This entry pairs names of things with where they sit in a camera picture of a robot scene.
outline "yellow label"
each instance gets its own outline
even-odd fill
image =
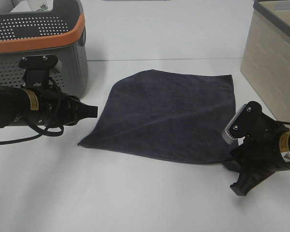
[[[39,110],[39,99],[37,97],[37,95],[35,95],[35,93],[32,90],[29,89],[23,89],[29,97],[29,101],[30,101],[30,110],[32,111],[38,111]]]
[[[290,131],[283,133],[279,140],[280,154],[285,162],[290,162],[289,137]]]
[[[280,152],[290,151],[290,149],[289,149],[289,136],[290,136],[290,131],[283,133],[281,135],[280,140],[279,140]]]

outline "white table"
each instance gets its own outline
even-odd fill
[[[241,58],[252,0],[81,0],[89,60]]]
[[[234,48],[237,54],[243,46]],[[87,44],[88,56],[92,47]],[[204,41],[204,47],[211,45]],[[119,58],[121,49],[114,52],[114,59],[127,59],[129,52],[137,58],[133,49]],[[150,58],[146,52],[145,47],[139,57]],[[240,73],[240,58],[174,58],[91,61],[82,101],[99,106],[101,113],[116,81],[148,69],[232,74],[237,109],[248,101],[258,101],[272,116]],[[85,119],[66,127],[58,138],[0,146],[0,232],[290,231],[290,172],[276,173],[246,197],[238,197],[229,188],[238,175],[221,164],[188,165],[77,146],[96,122]],[[0,140],[33,134],[26,127],[6,127],[0,130]]]

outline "dark gray towel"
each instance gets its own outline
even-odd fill
[[[231,75],[144,71],[113,86],[80,145],[182,163],[222,162],[235,147],[221,137],[234,114]]]

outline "gray basket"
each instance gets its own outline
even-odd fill
[[[86,29],[79,0],[54,0],[49,12],[0,14],[0,85],[20,87],[24,56],[56,55],[61,72],[51,73],[63,92],[82,97],[88,79]]]

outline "black cable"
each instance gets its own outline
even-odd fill
[[[56,107],[54,113],[52,113],[50,111],[50,116],[51,116],[52,120],[49,121],[49,123],[45,127],[45,129],[42,130],[41,128],[39,128],[36,125],[34,125],[31,122],[29,122],[28,119],[22,118],[24,120],[24,122],[26,122],[26,124],[31,129],[33,129],[34,131],[38,132],[39,134],[38,135],[35,135],[35,136],[32,136],[32,137],[28,137],[28,138],[23,138],[23,139],[2,141],[2,142],[0,142],[0,145],[10,145],[10,144],[17,144],[17,143],[27,142],[27,141],[31,141],[31,140],[34,140],[34,139],[38,139],[38,138],[42,137],[43,135],[57,137],[57,136],[60,136],[60,135],[63,134],[64,127],[59,122],[59,120],[56,118],[56,115],[57,115],[57,113],[59,111],[60,104],[61,104],[61,91],[60,91],[58,85],[56,84],[56,82],[52,78],[50,78],[50,81],[53,83],[53,86],[55,87],[55,90],[56,90],[56,92],[58,94],[58,104],[57,104],[57,107]],[[50,126],[52,125],[53,122],[56,123],[56,126],[59,127],[61,129],[61,131],[58,131],[58,132],[50,132],[50,131],[48,131],[48,129],[50,128]]]
[[[284,125],[290,125],[290,122],[282,122],[282,121],[277,121],[277,122],[284,124]]]

